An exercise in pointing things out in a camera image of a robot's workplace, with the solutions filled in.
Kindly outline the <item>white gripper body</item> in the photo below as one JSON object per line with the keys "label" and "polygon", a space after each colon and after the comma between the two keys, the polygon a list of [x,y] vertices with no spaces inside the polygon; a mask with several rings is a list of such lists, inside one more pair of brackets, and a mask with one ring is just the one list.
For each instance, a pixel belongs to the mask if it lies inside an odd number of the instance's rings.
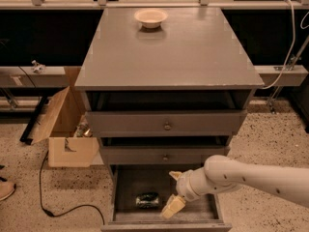
{"label": "white gripper body", "polygon": [[192,202],[208,193],[210,189],[204,168],[187,170],[176,183],[176,191],[185,201]]}

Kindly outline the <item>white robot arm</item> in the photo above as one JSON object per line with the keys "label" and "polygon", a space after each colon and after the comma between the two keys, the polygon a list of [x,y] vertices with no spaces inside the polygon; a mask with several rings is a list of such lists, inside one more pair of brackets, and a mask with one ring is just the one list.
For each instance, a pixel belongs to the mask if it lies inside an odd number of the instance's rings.
{"label": "white robot arm", "polygon": [[177,195],[172,194],[161,212],[171,218],[187,202],[206,194],[235,191],[241,185],[309,207],[309,169],[242,163],[224,156],[211,156],[204,166],[185,172],[170,171],[176,181]]}

